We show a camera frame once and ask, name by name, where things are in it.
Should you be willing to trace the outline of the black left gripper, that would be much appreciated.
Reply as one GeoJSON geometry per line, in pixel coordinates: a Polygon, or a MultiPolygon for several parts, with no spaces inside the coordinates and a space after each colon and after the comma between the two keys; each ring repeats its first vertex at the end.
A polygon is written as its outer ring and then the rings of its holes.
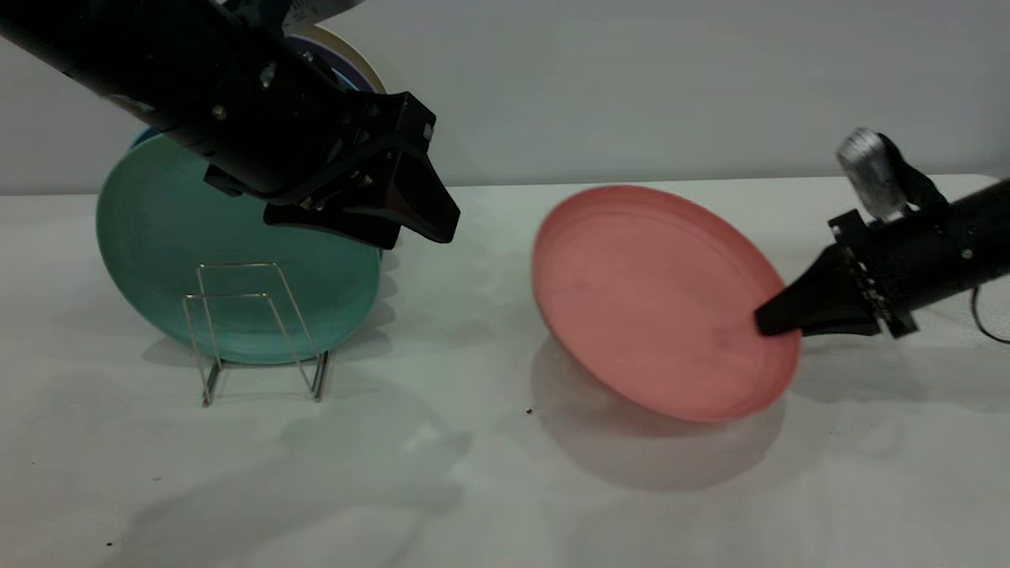
{"type": "Polygon", "coordinates": [[[379,249],[402,227],[454,240],[461,210],[427,155],[433,112],[408,92],[343,87],[321,58],[290,46],[277,15],[226,20],[223,76],[199,110],[163,127],[213,165],[210,184],[266,201],[268,226],[379,249]]]}

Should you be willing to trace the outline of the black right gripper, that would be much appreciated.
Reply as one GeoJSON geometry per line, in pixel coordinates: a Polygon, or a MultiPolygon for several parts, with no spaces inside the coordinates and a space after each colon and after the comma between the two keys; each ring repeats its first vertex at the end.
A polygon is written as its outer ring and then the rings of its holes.
{"type": "Polygon", "coordinates": [[[873,337],[880,320],[895,339],[918,332],[913,312],[989,281],[988,213],[987,192],[974,192],[895,222],[831,219],[837,245],[755,310],[758,330],[873,337]]]}

